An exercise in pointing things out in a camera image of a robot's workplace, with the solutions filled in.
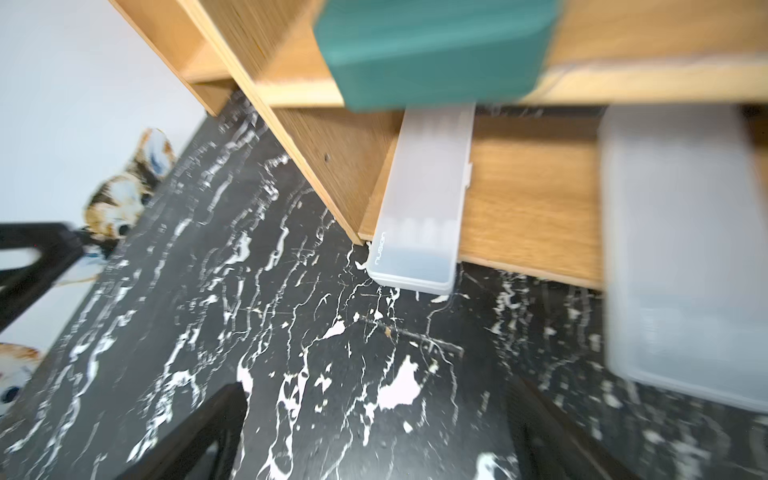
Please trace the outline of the dark green pencil case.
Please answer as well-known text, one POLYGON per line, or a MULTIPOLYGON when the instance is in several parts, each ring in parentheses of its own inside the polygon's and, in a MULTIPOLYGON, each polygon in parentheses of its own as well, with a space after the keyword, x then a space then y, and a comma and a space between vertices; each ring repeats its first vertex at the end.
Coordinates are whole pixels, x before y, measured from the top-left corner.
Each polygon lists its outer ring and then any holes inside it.
POLYGON ((536 86, 559 1, 328 1, 313 32, 352 111, 515 100, 536 86))

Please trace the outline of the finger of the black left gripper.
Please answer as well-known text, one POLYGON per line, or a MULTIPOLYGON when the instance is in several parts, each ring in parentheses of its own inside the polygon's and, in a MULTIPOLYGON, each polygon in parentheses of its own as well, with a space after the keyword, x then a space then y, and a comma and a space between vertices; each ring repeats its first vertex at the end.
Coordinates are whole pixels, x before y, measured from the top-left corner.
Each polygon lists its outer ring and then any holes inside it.
POLYGON ((1 331, 39 300, 84 254, 81 235, 64 223, 2 223, 1 250, 31 249, 23 266, 1 268, 1 331))

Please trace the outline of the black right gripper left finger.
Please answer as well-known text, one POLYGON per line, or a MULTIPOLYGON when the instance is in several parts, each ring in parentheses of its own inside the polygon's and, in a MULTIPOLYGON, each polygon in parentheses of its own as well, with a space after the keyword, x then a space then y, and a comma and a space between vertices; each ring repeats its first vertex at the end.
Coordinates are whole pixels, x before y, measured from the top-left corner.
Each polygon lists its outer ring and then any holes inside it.
POLYGON ((120 479, 229 479, 247 399, 240 382, 223 386, 120 479))

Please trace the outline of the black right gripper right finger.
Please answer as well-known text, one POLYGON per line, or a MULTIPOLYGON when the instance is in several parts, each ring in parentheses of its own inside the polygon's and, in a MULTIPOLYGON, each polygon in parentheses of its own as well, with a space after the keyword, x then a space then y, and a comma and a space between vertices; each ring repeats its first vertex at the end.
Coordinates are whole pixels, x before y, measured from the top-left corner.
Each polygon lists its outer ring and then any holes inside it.
POLYGON ((509 382, 507 423, 522 479, 635 479, 533 383, 509 382))

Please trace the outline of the translucent white pencil case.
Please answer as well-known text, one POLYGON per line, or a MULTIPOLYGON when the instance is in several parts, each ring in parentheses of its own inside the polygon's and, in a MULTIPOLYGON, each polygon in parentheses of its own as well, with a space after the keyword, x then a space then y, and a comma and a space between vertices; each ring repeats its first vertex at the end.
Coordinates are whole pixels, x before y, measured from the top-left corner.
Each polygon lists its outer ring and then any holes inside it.
POLYGON ((405 112, 366 262, 378 284, 452 291, 475 113, 474 103, 405 112))
POLYGON ((598 130, 616 375, 767 409, 767 202, 738 108, 613 105, 598 130))

